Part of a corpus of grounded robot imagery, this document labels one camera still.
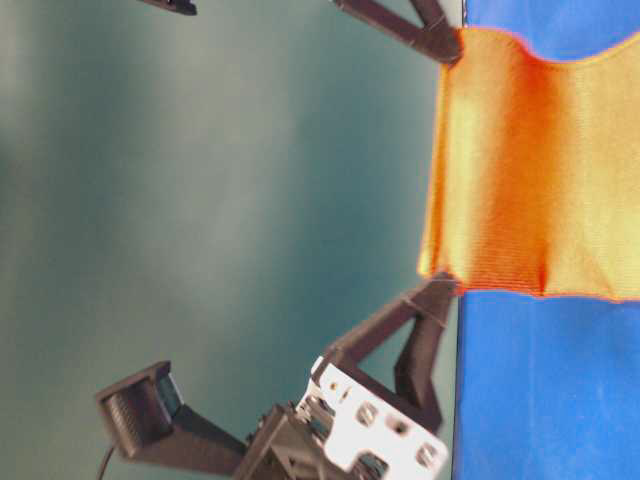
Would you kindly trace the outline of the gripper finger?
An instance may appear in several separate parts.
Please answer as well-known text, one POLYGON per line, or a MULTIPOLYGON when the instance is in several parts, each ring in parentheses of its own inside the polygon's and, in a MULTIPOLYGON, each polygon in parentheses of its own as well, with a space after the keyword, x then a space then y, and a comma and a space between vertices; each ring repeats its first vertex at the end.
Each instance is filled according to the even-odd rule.
POLYGON ((454 65, 462 55, 457 31, 449 24, 436 0, 410 0, 423 27, 409 41, 410 48, 445 65, 454 65))
POLYGON ((342 12, 366 23, 395 40, 407 45, 423 27, 394 13, 377 1, 336 0, 333 4, 342 12))

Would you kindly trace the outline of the near gripper white black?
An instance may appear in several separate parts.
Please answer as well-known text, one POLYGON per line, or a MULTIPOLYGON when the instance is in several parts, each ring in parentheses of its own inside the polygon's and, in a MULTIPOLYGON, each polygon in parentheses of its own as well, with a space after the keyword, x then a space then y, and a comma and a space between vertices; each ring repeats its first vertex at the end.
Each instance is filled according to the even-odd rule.
POLYGON ((330 344, 294 406, 274 406, 259 423, 236 479, 435 479, 449 452, 432 381, 456 280, 439 272, 330 344), (396 360, 396 395, 358 365, 413 321, 396 360))

